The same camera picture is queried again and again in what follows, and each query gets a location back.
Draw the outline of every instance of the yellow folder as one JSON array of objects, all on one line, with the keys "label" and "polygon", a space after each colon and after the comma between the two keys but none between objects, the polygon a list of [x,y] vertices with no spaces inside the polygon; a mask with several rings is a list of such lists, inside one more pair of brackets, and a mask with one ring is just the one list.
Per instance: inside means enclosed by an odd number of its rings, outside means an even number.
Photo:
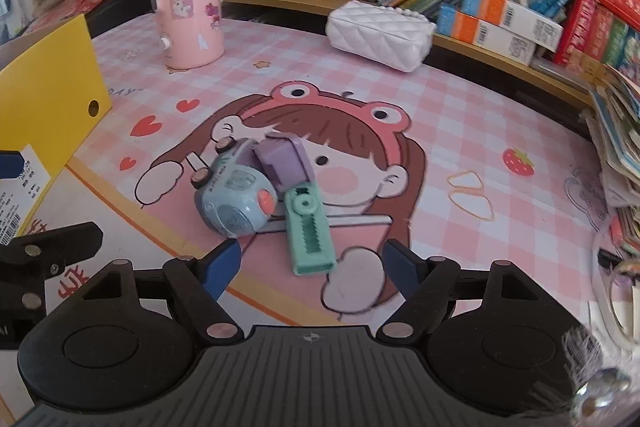
[{"label": "yellow folder", "polygon": [[[0,46],[0,150],[29,148],[48,174],[29,214],[110,108],[84,16]],[[0,198],[11,183],[0,180]],[[0,243],[2,208],[0,200]]]}]

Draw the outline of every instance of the frog headband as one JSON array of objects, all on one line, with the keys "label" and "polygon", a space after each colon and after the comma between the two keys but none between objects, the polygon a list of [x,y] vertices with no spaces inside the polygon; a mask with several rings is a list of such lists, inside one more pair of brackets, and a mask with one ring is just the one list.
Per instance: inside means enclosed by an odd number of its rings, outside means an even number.
[{"label": "frog headband", "polygon": [[400,145],[394,133],[409,128],[407,113],[397,105],[386,102],[369,102],[362,107],[341,98],[323,96],[318,88],[308,82],[294,80],[276,86],[271,98],[244,111],[241,118],[251,118],[263,111],[286,105],[319,105],[337,109],[365,123],[380,139],[389,165],[400,165]]}]

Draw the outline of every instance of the purple eraser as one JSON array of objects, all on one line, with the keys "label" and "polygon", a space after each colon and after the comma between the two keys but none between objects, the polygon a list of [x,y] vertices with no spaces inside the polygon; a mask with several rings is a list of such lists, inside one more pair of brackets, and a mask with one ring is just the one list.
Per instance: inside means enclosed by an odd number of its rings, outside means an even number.
[{"label": "purple eraser", "polygon": [[255,155],[273,187],[284,194],[316,179],[302,140],[289,132],[270,132],[254,147]]}]

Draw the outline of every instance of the red heart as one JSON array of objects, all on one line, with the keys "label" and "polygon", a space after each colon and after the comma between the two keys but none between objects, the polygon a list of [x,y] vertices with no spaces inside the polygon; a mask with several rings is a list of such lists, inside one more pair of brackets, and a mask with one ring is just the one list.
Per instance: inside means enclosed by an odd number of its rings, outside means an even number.
[{"label": "red heart", "polygon": [[156,115],[150,114],[145,118],[141,118],[140,121],[131,129],[131,136],[149,136],[155,132],[160,131],[162,124],[160,122],[153,123],[156,119]]},{"label": "red heart", "polygon": [[131,159],[129,156],[125,156],[122,161],[120,162],[120,170],[121,171],[127,171],[130,168],[132,168],[136,163],[138,163],[137,161]]},{"label": "red heart", "polygon": [[200,100],[194,98],[193,100],[180,100],[177,104],[175,104],[175,108],[180,112],[187,112],[191,109],[195,109],[200,105]]}]

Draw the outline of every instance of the yellow binder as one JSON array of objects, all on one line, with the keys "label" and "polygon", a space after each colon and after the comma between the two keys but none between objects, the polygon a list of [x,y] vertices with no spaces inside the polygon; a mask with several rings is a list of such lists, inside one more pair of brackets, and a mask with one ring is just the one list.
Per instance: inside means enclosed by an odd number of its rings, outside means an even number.
[{"label": "yellow binder", "polygon": [[[0,46],[0,150],[23,152],[31,170],[25,169],[20,186],[33,188],[32,204],[23,203],[12,217],[8,198],[22,190],[16,180],[0,180],[0,244],[15,235],[11,227],[18,235],[25,228],[51,182],[110,108],[84,16]],[[45,174],[36,172],[42,168]],[[38,179],[42,186],[36,187]],[[14,194],[14,206],[19,199]]]}]

